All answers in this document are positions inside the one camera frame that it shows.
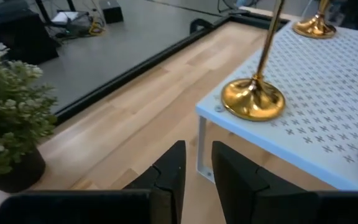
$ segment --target green leaves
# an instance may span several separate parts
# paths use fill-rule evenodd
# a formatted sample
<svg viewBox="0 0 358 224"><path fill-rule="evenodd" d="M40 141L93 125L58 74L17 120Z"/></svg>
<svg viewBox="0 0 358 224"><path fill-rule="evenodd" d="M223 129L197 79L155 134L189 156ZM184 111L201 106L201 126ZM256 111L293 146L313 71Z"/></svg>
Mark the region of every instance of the green leaves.
<svg viewBox="0 0 358 224"><path fill-rule="evenodd" d="M48 94L52 87L34 85L41 74L24 62L0 62L0 175L53 132L56 98Z"/></svg>

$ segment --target gold stand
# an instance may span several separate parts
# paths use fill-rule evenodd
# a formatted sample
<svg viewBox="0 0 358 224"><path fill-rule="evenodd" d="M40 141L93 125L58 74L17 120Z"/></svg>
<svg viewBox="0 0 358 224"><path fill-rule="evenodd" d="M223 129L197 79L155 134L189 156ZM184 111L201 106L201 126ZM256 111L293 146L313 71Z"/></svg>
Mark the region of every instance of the gold stand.
<svg viewBox="0 0 358 224"><path fill-rule="evenodd" d="M234 80L223 87L223 105L240 118L266 121L280 115L285 107L283 94L273 85L264 82L262 75L284 2L285 0L278 0L275 5L274 16L255 75L252 78Z"/></svg>
<svg viewBox="0 0 358 224"><path fill-rule="evenodd" d="M316 39L327 39L335 35L334 26L327 25L324 21L324 13L327 10L329 0L321 0L317 14L311 19L297 22L292 29L300 35Z"/></svg>

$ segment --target potted plant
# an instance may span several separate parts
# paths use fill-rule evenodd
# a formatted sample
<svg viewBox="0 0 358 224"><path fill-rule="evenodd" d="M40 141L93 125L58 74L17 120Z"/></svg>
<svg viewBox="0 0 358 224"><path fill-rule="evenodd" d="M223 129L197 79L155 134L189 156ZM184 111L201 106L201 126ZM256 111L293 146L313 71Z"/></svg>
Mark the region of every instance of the potted plant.
<svg viewBox="0 0 358 224"><path fill-rule="evenodd" d="M52 134L55 117L50 86L35 86L42 71L20 61L4 61L0 44L0 190L20 192L36 183L45 170L37 150L40 139Z"/></svg>

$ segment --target table leg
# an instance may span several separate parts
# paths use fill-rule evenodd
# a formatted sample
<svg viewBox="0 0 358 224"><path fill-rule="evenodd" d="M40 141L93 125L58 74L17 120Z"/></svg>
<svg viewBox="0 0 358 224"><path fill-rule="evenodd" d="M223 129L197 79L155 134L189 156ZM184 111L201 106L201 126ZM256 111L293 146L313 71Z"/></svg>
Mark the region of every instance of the table leg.
<svg viewBox="0 0 358 224"><path fill-rule="evenodd" d="M204 165L204 149L205 149L205 132L206 132L206 119L202 116L198 116L198 143L197 143L197 162L196 169L197 171L210 180L212 183L215 183L214 174L212 169Z"/></svg>

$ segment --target perforated table top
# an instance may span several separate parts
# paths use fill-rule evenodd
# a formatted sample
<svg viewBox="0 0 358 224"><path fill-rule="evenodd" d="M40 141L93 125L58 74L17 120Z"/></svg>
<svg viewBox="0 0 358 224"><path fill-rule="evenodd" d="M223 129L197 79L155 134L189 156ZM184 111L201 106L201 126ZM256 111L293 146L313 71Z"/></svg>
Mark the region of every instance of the perforated table top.
<svg viewBox="0 0 358 224"><path fill-rule="evenodd" d="M255 73L257 51L196 106L197 113L342 190L358 190L358 31L337 28L332 39L275 36L264 70L287 105L272 121L252 122L223 108L229 81Z"/></svg>

